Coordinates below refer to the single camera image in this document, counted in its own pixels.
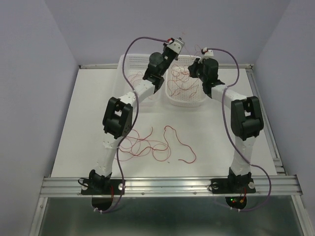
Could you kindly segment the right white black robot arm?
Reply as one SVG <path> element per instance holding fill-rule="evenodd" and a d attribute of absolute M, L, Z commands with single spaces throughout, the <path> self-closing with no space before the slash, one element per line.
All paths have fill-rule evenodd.
<path fill-rule="evenodd" d="M 252 149 L 256 137 L 264 127 L 259 99 L 241 95 L 219 80 L 219 63 L 213 58 L 196 58 L 188 67 L 192 78 L 199 78 L 204 93 L 221 103 L 221 108 L 230 110 L 230 126 L 235 136 L 230 139 L 234 155 L 226 178 L 211 179 L 210 190 L 214 194 L 255 192 L 251 174 Z"/>

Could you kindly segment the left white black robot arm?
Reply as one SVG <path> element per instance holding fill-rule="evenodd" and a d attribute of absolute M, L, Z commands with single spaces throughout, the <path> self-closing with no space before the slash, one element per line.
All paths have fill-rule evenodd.
<path fill-rule="evenodd" d="M 110 191 L 110 178 L 114 157 L 120 142 L 132 130 L 133 110 L 139 103 L 155 94 L 163 85 L 163 75 L 180 54 L 184 43 L 178 39 L 163 44 L 163 52 L 152 53 L 143 79 L 131 92 L 109 99 L 102 124 L 104 126 L 105 154 L 89 173 L 86 189 L 92 195 L 104 195 Z"/>

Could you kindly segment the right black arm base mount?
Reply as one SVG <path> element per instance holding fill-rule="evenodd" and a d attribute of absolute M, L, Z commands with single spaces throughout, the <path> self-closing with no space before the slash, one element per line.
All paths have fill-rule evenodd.
<path fill-rule="evenodd" d="M 253 179 L 248 176 L 213 178 L 208 187 L 213 194 L 251 194 L 256 192 Z"/>

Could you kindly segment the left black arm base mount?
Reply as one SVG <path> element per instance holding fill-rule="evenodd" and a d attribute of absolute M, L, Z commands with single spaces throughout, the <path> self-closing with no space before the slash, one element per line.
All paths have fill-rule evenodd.
<path fill-rule="evenodd" d="M 123 182 L 121 179 L 110 179 L 102 186 L 97 186 L 88 178 L 79 178 L 77 180 L 81 186 L 82 195 L 124 195 Z"/>

